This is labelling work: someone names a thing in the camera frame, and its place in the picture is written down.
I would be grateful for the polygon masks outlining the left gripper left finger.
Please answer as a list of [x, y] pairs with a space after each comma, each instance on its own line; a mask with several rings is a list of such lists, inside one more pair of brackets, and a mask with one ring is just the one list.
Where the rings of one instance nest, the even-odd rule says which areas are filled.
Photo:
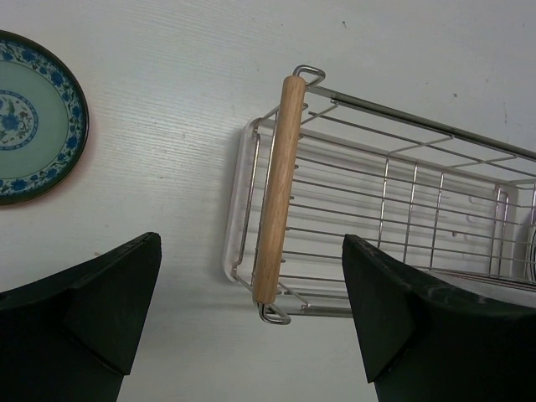
[[115, 401], [162, 261], [148, 232], [1, 295], [3, 401]]

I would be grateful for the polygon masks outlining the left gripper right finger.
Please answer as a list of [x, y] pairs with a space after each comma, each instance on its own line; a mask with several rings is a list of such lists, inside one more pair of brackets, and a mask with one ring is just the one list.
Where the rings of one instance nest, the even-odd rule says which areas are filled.
[[534, 400], [532, 291], [429, 274], [354, 234], [342, 264], [379, 400]]

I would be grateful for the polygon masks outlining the white plate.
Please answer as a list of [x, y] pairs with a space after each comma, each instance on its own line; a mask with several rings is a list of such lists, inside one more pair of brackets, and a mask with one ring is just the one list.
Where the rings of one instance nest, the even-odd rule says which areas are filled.
[[535, 282], [535, 221], [528, 225], [524, 272], [528, 280]]
[[462, 271], [431, 271], [413, 268], [421, 281], [431, 287], [425, 295], [452, 307], [496, 305], [498, 302], [535, 308], [535, 284], [503, 277]]

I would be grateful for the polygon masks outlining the teal plate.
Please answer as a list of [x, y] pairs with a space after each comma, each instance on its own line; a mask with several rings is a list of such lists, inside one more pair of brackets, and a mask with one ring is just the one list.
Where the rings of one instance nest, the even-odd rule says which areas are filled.
[[90, 113], [79, 81], [41, 44], [1, 32], [1, 204], [38, 198], [80, 160]]

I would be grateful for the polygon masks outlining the white plate front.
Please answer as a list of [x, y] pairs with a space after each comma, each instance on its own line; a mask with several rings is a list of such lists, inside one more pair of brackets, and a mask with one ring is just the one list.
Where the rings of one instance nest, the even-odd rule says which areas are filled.
[[503, 277], [462, 271], [431, 271], [413, 268], [421, 281], [431, 287], [425, 295], [452, 307], [496, 305], [498, 302], [535, 308], [535, 284]]

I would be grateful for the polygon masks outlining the orange plate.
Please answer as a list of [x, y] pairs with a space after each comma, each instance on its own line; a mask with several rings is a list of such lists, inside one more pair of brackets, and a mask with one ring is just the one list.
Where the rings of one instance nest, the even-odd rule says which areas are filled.
[[87, 172], [90, 170], [95, 158], [95, 150], [97, 145], [98, 138], [95, 135], [90, 134], [87, 138], [84, 150], [80, 154], [79, 160], [73, 166], [73, 169], [61, 181], [39, 196], [25, 199], [15, 204], [2, 204], [1, 210], [25, 209], [28, 206], [43, 204], [68, 193], [82, 178], [87, 175]]

